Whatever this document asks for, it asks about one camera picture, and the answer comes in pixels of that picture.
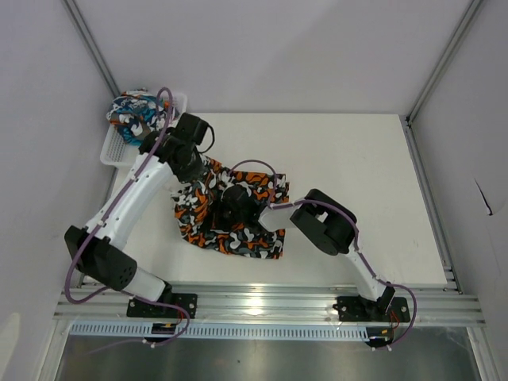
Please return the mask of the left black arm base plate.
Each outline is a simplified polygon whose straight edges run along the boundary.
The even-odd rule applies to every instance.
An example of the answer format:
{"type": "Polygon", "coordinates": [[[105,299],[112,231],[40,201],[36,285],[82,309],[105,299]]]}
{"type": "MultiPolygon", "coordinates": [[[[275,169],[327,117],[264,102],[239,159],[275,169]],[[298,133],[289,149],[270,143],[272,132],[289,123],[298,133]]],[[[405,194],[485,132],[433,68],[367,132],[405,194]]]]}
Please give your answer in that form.
{"type": "Polygon", "coordinates": [[[174,293],[158,302],[143,302],[138,298],[131,300],[127,306],[128,318],[159,318],[176,319],[185,318],[185,310],[190,319],[194,319],[198,307],[196,294],[174,293]]]}

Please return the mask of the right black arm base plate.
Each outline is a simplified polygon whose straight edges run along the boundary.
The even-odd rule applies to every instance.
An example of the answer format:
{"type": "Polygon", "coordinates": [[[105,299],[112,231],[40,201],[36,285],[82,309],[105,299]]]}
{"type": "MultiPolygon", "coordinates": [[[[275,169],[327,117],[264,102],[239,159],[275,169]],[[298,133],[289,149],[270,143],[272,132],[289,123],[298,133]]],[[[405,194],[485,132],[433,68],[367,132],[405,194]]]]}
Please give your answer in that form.
{"type": "Polygon", "coordinates": [[[395,322],[407,323],[411,320],[410,309],[405,298],[394,297],[390,302],[370,301],[360,296],[340,296],[333,304],[343,322],[395,322]]]}

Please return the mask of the orange black camouflage shorts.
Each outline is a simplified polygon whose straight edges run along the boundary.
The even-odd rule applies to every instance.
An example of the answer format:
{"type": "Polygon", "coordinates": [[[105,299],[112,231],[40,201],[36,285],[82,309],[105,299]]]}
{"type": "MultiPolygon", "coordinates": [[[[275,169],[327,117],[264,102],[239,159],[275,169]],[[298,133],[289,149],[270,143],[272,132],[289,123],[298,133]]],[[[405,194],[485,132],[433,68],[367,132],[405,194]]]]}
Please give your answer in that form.
{"type": "Polygon", "coordinates": [[[286,230],[269,232],[259,217],[269,204],[289,201],[286,175],[232,170],[208,156],[202,160],[200,177],[171,193],[183,240],[226,255],[277,260],[286,230]]]}

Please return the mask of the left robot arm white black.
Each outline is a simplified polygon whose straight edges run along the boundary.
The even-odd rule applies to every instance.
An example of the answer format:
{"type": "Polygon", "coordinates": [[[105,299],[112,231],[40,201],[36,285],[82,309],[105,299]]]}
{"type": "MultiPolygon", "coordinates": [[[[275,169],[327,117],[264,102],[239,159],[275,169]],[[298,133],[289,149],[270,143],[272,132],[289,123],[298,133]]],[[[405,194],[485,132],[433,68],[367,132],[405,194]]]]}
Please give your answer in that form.
{"type": "Polygon", "coordinates": [[[184,113],[176,127],[165,125],[149,133],[120,187],[106,204],[79,228],[64,234],[72,258],[70,269],[79,270],[107,289],[126,293],[144,302],[154,317],[166,316],[172,308],[169,285],[139,267],[124,248],[141,215],[168,181],[196,180],[204,172],[198,146],[212,127],[201,118],[184,113]]]}

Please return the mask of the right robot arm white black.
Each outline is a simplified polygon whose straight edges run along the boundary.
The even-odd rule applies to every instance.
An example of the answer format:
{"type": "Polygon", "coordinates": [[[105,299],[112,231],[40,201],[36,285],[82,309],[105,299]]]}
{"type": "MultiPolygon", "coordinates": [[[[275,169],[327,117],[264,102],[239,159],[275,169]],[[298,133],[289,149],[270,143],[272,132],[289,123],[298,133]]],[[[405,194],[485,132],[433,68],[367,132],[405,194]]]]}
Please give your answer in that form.
{"type": "Polygon", "coordinates": [[[321,252],[336,256],[349,269],[364,314],[380,320],[391,311],[394,287],[382,280],[359,247],[356,216],[318,189],[294,202],[257,204],[240,186],[222,193],[214,212],[219,227],[243,223],[256,233],[297,229],[321,252]]]}

